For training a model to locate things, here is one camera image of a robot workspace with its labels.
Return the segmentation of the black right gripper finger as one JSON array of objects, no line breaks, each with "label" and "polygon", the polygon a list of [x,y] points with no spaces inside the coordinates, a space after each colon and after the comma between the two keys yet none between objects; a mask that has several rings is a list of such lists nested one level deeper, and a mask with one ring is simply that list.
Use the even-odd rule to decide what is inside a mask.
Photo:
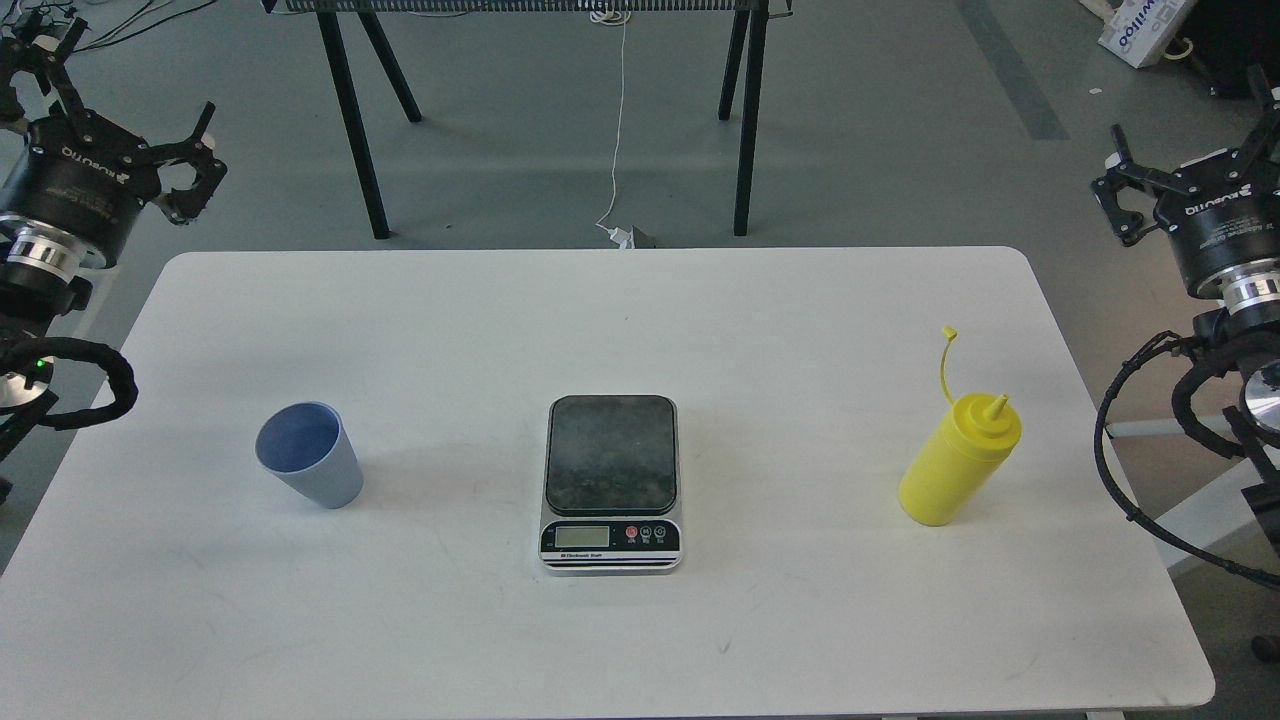
[{"label": "black right gripper finger", "polygon": [[[1120,124],[1108,128],[1114,154],[1105,163],[1105,172],[1091,182],[1091,192],[1100,205],[1115,238],[1123,247],[1137,246],[1156,231],[1169,231],[1170,222],[1156,217],[1155,209],[1166,195],[1187,196],[1187,178],[1175,170],[1160,170],[1137,163]],[[1134,191],[1155,201],[1151,215],[1124,208],[1123,191]]]},{"label": "black right gripper finger", "polygon": [[1271,86],[1263,67],[1247,67],[1245,77],[1260,117],[1235,150],[1235,179],[1243,181],[1263,164],[1277,165],[1279,109],[1276,87]]}]

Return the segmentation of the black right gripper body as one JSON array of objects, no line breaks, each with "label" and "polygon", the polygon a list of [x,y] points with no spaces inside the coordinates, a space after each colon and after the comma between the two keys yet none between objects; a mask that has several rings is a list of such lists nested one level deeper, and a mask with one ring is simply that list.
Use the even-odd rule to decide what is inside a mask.
[{"label": "black right gripper body", "polygon": [[1155,219],[1193,299],[1266,301],[1277,292],[1277,163],[1231,165],[1198,160],[1178,168],[1175,177],[1196,192],[1165,192]]}]

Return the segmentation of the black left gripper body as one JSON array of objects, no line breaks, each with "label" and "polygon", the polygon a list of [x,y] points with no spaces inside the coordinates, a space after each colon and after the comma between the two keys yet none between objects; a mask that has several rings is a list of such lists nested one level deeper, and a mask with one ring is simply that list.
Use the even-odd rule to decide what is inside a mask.
[{"label": "black left gripper body", "polygon": [[90,266],[115,266],[143,205],[160,193],[156,168],[123,160],[143,145],[96,111],[32,122],[3,184],[3,233],[54,228],[88,247]]}]

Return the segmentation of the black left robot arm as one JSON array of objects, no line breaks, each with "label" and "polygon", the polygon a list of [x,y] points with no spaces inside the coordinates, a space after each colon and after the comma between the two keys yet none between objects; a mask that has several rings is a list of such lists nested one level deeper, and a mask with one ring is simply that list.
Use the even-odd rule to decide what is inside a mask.
[{"label": "black left robot arm", "polygon": [[[134,372],[115,348],[55,337],[59,316],[84,310],[87,269],[111,269],[142,213],[154,205],[186,225],[227,176],[207,129],[207,102],[189,137],[154,145],[87,108],[67,61],[87,24],[23,12],[3,33],[3,128],[24,141],[3,182],[1,454],[36,427],[78,430],[114,421],[134,406]],[[100,407],[56,413],[56,363],[100,369],[111,392]]]}]

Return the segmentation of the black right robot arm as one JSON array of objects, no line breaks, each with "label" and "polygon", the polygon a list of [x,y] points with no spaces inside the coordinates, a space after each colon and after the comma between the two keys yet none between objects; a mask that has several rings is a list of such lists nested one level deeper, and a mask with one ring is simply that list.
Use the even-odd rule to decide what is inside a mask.
[{"label": "black right robot arm", "polygon": [[1110,407],[1126,382],[1165,354],[1187,359],[1170,397],[1172,419],[1201,447],[1256,471],[1243,497],[1277,542],[1277,86],[1257,64],[1245,77],[1260,118],[1234,147],[1160,170],[1135,161],[1123,128],[1111,129],[1114,155],[1091,182],[1110,229],[1125,247],[1165,233],[1187,293],[1219,309],[1196,316],[1188,336],[1157,333],[1123,363],[1097,411],[1093,450],[1100,479],[1128,521],[1192,559],[1276,591],[1275,573],[1225,559],[1156,521],[1119,487],[1102,450]]}]

